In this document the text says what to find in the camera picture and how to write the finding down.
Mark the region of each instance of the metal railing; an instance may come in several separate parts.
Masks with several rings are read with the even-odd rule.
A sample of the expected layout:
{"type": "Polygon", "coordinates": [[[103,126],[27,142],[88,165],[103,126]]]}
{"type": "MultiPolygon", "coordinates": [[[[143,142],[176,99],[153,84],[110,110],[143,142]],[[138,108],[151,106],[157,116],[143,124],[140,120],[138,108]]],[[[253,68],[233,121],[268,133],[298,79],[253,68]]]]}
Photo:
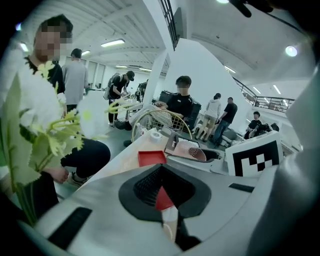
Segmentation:
{"type": "Polygon", "coordinates": [[[173,49],[176,49],[179,38],[177,37],[174,14],[172,12],[170,0],[158,0],[164,15],[166,25],[168,26],[173,49]]]}
{"type": "Polygon", "coordinates": [[[286,112],[288,108],[295,101],[292,98],[281,97],[269,97],[269,96],[257,96],[252,90],[246,87],[238,79],[233,78],[239,86],[245,100],[249,102],[253,107],[259,107],[279,112],[286,112]]]}

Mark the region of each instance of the white flower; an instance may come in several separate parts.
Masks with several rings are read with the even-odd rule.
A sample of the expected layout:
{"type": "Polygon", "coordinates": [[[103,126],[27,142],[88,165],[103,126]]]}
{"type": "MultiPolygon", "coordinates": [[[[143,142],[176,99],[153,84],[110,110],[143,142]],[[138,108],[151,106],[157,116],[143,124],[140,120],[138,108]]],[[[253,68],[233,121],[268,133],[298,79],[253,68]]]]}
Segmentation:
{"type": "Polygon", "coordinates": [[[87,97],[77,106],[80,115],[80,126],[84,136],[89,139],[103,135],[107,132],[105,125],[106,101],[101,94],[89,91],[87,97]]]}
{"type": "Polygon", "coordinates": [[[52,84],[40,74],[33,74],[29,65],[24,65],[18,76],[21,88],[20,111],[29,110],[21,117],[23,126],[36,123],[46,130],[53,121],[61,119],[60,106],[52,84]]]}

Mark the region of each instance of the green leaf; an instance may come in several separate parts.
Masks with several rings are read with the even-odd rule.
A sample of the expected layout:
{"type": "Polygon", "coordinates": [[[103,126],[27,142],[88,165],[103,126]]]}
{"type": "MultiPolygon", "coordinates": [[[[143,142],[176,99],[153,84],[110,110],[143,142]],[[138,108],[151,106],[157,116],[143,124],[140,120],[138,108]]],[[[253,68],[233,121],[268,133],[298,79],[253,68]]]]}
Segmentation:
{"type": "Polygon", "coordinates": [[[1,120],[3,152],[13,185],[26,185],[40,177],[38,172],[29,167],[32,144],[20,134],[20,100],[20,81],[16,75],[3,104],[1,120]]]}

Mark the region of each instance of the black cap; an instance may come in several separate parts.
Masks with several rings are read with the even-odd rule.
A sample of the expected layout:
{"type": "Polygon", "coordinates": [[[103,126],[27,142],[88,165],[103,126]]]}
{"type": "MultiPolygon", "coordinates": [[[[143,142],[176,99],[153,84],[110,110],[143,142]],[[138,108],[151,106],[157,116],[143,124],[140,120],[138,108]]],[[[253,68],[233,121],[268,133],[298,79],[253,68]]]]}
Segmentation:
{"type": "Polygon", "coordinates": [[[130,81],[134,81],[135,80],[135,73],[132,70],[129,70],[126,75],[128,76],[130,81]]]}

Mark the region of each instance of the white wall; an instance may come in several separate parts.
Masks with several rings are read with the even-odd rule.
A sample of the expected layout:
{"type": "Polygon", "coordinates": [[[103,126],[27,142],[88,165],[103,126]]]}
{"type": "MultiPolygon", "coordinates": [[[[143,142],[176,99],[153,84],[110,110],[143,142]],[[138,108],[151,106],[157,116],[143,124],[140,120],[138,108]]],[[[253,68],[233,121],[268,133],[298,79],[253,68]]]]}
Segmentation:
{"type": "Polygon", "coordinates": [[[202,105],[202,109],[216,93],[222,96],[222,110],[227,106],[227,99],[233,97],[238,111],[230,128],[237,132],[246,129],[246,116],[251,106],[232,76],[211,52],[199,42],[181,38],[172,57],[163,84],[165,90],[176,92],[176,79],[179,76],[190,76],[190,95],[202,105]]]}

